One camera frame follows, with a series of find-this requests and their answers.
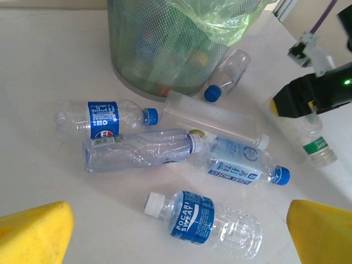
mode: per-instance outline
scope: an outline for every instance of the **pocari sweat bottle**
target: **pocari sweat bottle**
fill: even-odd
[[[229,54],[228,58],[215,68],[204,84],[207,87],[204,92],[205,100],[213,103],[220,96],[230,93],[245,73],[250,62],[251,57],[240,48]]]
[[[185,161],[201,150],[202,141],[184,129],[170,129],[87,139],[82,147],[88,171],[112,172]]]
[[[82,139],[116,136],[139,131],[145,125],[158,123],[154,108],[143,110],[134,102],[78,102],[59,104],[56,114],[57,134]]]
[[[244,259],[253,258],[262,241],[262,228],[255,216],[188,191],[177,192],[171,199],[151,192],[144,212],[162,218],[173,237]]]
[[[205,144],[194,165],[208,174],[246,185],[256,181],[286,185],[290,180],[288,169],[275,165],[267,152],[220,136]]]

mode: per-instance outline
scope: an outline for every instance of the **plastic bottle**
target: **plastic bottle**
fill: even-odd
[[[206,144],[194,165],[208,174],[242,184],[286,185],[290,180],[289,170],[275,165],[267,152],[219,136],[207,139]]]
[[[253,258],[262,241],[262,228],[255,216],[188,191],[177,192],[171,199],[151,192],[144,212],[163,218],[173,237],[244,259]]]
[[[252,118],[175,91],[170,91],[165,100],[158,126],[201,129],[260,150],[269,144],[269,137],[257,131],[256,122]]]
[[[214,103],[220,96],[230,93],[245,73],[250,62],[251,57],[242,49],[234,50],[215,68],[204,84],[207,87],[204,92],[205,100]]]
[[[202,140],[171,129],[87,139],[82,147],[88,171],[112,172],[185,161],[201,150]]]
[[[156,125],[158,112],[154,108],[142,110],[136,103],[128,100],[67,101],[59,104],[56,122],[57,134],[61,137],[93,139],[139,131],[145,125]]]
[[[269,111],[269,116],[293,146],[303,148],[315,166],[325,167],[337,160],[334,151],[322,136],[323,123],[316,113],[300,118],[287,118],[278,117]]]

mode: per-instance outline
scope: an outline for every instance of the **bottle label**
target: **bottle label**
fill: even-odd
[[[93,139],[92,140],[92,147],[100,147],[105,145],[114,144],[115,139],[113,136],[111,137],[102,137],[101,139]]]
[[[183,191],[183,202],[173,237],[203,244],[210,236],[215,218],[215,207],[211,199]]]
[[[303,146],[303,148],[308,155],[311,155],[325,149],[328,146],[329,145],[326,143],[325,139],[321,136],[317,140],[314,140],[312,143]]]
[[[258,180],[262,174],[261,152],[236,141],[217,137],[211,146],[211,156],[218,162],[209,174],[242,184]]]
[[[88,102],[90,137],[92,139],[119,134],[119,112],[116,102]]]

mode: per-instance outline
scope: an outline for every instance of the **trash bag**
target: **trash bag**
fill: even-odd
[[[231,46],[276,0],[164,0],[177,8],[215,43]]]

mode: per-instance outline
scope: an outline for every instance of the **white bottle cap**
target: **white bottle cap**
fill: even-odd
[[[259,150],[264,150],[269,146],[269,137],[265,134],[262,134],[262,138],[260,140],[260,143],[257,147]]]
[[[156,192],[150,192],[147,203],[144,207],[144,213],[158,218],[161,212],[161,209],[164,206],[165,195],[157,194]]]
[[[198,153],[202,150],[202,138],[200,135],[197,134],[189,134],[192,140],[192,152],[191,153]]]

